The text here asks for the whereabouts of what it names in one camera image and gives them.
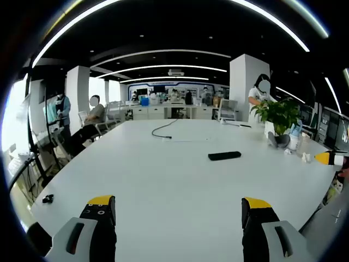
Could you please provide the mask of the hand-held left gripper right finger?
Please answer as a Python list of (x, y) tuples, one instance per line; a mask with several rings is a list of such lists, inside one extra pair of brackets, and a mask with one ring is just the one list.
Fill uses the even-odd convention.
[(314, 261), (306, 239), (264, 200), (242, 198), (242, 230), (244, 261)]

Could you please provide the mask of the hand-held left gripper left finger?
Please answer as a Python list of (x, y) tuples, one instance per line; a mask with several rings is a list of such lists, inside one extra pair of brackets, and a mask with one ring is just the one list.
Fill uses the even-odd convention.
[(53, 236), (46, 261), (115, 261), (115, 196), (91, 199)]

